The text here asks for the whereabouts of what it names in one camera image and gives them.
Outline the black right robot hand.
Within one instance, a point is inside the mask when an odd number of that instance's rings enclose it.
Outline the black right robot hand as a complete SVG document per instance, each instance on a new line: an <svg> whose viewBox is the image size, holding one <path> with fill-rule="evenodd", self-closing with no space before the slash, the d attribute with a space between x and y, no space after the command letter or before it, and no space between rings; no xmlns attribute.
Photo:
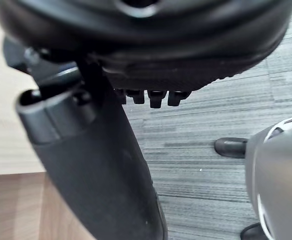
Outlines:
<svg viewBox="0 0 292 240"><path fill-rule="evenodd" d="M124 112L254 67L292 0L0 0L6 64L33 77L15 110L66 204L98 240L165 240L165 216Z"/></svg>

